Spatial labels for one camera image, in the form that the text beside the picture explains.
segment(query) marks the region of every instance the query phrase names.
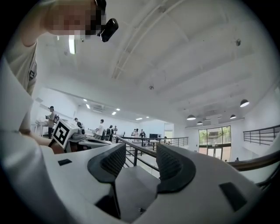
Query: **headset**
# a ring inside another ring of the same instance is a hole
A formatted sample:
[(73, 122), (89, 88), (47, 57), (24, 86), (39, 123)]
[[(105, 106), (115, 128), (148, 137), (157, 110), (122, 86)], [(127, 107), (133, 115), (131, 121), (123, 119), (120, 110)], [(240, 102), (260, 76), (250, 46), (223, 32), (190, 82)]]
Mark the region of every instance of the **headset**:
[(91, 35), (101, 37), (103, 42), (107, 42), (118, 30), (119, 24), (116, 19), (112, 18), (106, 23), (106, 0), (95, 0), (96, 16), (91, 20), (90, 30), (85, 31), (86, 38)]

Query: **black pants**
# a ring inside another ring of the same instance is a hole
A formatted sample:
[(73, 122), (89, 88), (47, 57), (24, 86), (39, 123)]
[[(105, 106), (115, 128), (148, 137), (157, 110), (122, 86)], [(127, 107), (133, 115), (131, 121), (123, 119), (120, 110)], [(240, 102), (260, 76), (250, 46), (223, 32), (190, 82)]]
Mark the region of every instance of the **black pants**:
[(49, 128), (49, 130), (48, 130), (49, 139), (51, 139), (51, 138), (52, 138), (52, 130), (53, 130), (53, 128)]

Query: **light fixture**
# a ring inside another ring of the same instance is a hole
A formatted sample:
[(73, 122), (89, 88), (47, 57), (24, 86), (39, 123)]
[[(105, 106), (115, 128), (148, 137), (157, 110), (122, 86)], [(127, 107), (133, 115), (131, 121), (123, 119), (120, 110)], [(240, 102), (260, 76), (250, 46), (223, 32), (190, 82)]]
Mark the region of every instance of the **light fixture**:
[(188, 118), (187, 118), (187, 120), (189, 120), (189, 121), (195, 120), (195, 119), (196, 119), (196, 117), (195, 117), (194, 115), (190, 115), (190, 116), (188, 116)]
[(250, 102), (246, 99), (242, 100), (241, 103), (240, 103), (240, 107), (245, 107), (249, 104)]
[(76, 53), (76, 43), (75, 43), (74, 35), (69, 35), (69, 51), (71, 54)]

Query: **door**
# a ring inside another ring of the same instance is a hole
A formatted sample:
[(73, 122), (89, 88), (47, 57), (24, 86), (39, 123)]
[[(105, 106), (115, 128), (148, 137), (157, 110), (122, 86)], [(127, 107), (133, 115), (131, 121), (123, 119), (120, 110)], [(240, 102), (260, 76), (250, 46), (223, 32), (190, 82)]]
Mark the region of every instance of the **door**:
[(222, 148), (208, 148), (207, 155), (216, 157), (217, 159), (222, 158)]

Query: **large glass window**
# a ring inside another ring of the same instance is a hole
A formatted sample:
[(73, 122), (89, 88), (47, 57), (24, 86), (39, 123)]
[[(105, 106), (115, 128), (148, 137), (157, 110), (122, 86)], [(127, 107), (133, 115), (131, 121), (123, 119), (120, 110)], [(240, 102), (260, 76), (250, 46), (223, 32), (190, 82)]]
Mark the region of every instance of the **large glass window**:
[(199, 153), (230, 161), (231, 127), (199, 130)]

